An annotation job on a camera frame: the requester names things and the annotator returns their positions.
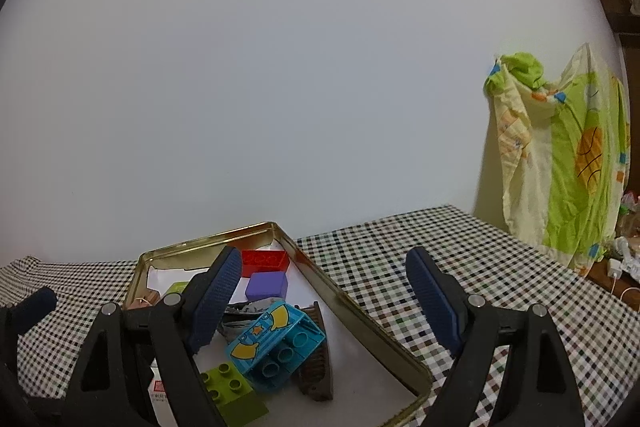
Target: green lego brick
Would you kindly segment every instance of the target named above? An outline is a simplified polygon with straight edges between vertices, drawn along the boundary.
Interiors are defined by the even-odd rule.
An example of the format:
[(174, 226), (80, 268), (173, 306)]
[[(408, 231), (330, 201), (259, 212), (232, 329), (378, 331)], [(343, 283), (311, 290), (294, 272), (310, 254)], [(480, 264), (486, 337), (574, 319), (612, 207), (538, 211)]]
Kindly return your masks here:
[(187, 288), (188, 284), (189, 281), (174, 282), (171, 286), (169, 286), (169, 289), (164, 294), (167, 295), (169, 293), (182, 293), (184, 289)]
[(201, 376), (228, 427), (242, 427), (269, 412), (233, 363), (221, 363)]

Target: table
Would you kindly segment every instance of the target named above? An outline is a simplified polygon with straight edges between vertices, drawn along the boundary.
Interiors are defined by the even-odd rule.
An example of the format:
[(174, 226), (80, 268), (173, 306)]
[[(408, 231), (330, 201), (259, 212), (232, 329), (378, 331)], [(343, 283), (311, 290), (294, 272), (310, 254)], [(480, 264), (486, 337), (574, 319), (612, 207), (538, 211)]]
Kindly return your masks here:
[[(432, 404), (451, 367), (404, 276), (404, 255), (424, 246), (468, 293), (498, 307), (544, 304), (554, 318), (580, 390), (587, 426), (606, 425), (640, 376), (640, 319), (604, 289), (502, 230), (453, 206), (418, 210), (298, 240), (335, 283), (385, 331), (426, 363)], [(506, 363), (498, 348), (473, 426), (486, 425)], [(423, 416), (411, 425), (419, 425)]]
[[(638, 379), (640, 319), (588, 280), (453, 206), (385, 217), (298, 240), (302, 249), (434, 376), (428, 405), (451, 367), (404, 276), (404, 254), (424, 246), (441, 270), (500, 307), (548, 307), (569, 353), (588, 426), (605, 425)], [(106, 301), (123, 302), (135, 261), (50, 264), (25, 257), (0, 268), (0, 303), (43, 285), (58, 308), (18, 343), (18, 379), (33, 396), (64, 396), (76, 356)], [(498, 348), (472, 425), (494, 407), (507, 350)], [(412, 420), (418, 425), (421, 416)]]

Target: blue gripper pad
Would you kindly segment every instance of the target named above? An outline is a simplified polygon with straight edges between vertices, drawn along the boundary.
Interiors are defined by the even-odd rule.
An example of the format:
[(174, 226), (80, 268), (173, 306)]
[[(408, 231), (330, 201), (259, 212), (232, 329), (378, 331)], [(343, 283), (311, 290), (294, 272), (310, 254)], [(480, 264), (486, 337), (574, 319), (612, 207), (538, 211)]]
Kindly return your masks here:
[(456, 356), (464, 344), (468, 320), (464, 290), (438, 269), (423, 247), (407, 252), (404, 269), (436, 340)]
[(241, 272), (240, 251), (225, 247), (211, 267), (194, 276), (182, 292), (182, 322), (189, 331), (186, 346), (192, 354), (211, 342)]

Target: red lego brick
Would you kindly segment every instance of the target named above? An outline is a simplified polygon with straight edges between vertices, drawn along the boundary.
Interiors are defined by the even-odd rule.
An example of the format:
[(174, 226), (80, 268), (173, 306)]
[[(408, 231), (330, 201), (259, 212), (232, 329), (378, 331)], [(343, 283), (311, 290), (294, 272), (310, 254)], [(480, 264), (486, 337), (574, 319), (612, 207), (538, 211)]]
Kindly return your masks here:
[(282, 250), (242, 250), (242, 277), (256, 272), (286, 272), (289, 255)]

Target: yellow moon print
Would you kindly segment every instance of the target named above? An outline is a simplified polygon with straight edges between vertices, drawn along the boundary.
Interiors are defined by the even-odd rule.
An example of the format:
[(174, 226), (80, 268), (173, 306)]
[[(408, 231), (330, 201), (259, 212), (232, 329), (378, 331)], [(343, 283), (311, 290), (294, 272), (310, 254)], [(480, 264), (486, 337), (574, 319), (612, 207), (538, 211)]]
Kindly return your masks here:
[(278, 328), (284, 328), (284, 326), (289, 324), (289, 312), (287, 311), (287, 307), (284, 304), (282, 306), (278, 306), (271, 312), (271, 318), (273, 319), (271, 331), (277, 330)]
[(585, 129), (575, 150), (575, 174), (590, 196), (598, 189), (602, 175), (602, 129)]
[(234, 347), (234, 350), (231, 351), (231, 356), (236, 357), (236, 359), (249, 360), (255, 357), (255, 353), (258, 350), (258, 343), (251, 344), (247, 346), (246, 344), (238, 344)]

